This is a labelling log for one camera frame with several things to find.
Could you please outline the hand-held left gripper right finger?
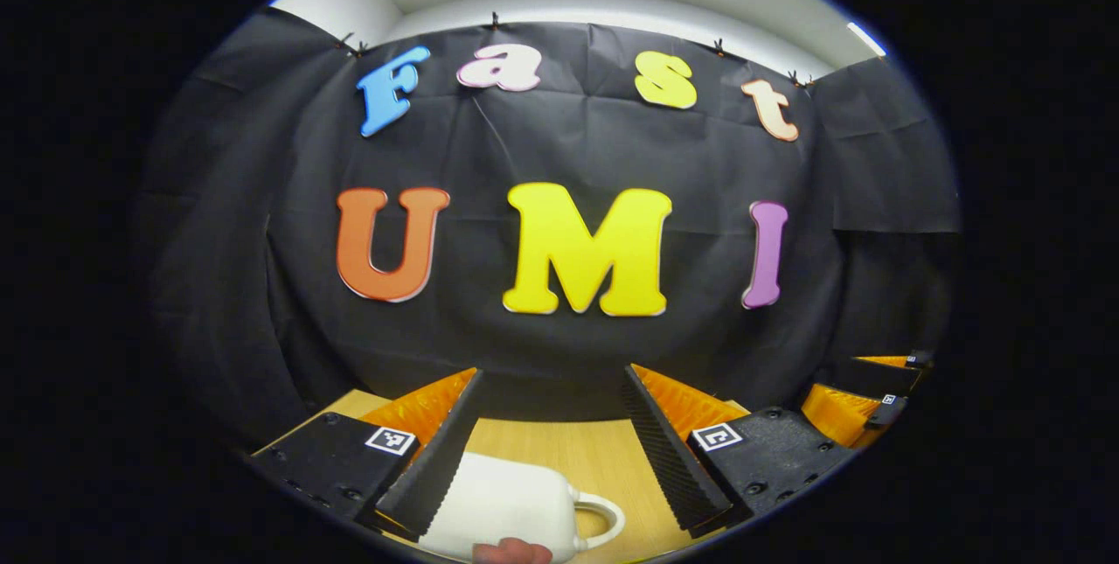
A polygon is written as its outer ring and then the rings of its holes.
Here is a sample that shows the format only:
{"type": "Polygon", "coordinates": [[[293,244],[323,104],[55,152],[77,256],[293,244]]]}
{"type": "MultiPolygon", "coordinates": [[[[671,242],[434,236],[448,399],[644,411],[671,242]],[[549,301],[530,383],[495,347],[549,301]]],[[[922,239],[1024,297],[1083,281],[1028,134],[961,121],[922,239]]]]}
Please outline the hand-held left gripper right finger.
{"type": "Polygon", "coordinates": [[[759,523],[859,452],[781,406],[745,413],[636,364],[621,397],[679,527],[694,539],[759,523]]]}

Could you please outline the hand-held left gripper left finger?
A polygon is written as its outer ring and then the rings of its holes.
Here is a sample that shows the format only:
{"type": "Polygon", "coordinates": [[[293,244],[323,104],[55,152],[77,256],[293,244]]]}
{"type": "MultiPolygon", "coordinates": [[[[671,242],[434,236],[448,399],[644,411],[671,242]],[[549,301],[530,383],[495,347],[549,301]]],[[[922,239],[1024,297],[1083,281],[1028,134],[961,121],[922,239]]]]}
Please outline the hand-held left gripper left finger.
{"type": "Polygon", "coordinates": [[[361,417],[325,410],[250,464],[335,518],[419,540],[457,474],[483,383],[485,373],[469,368],[361,417]]]}

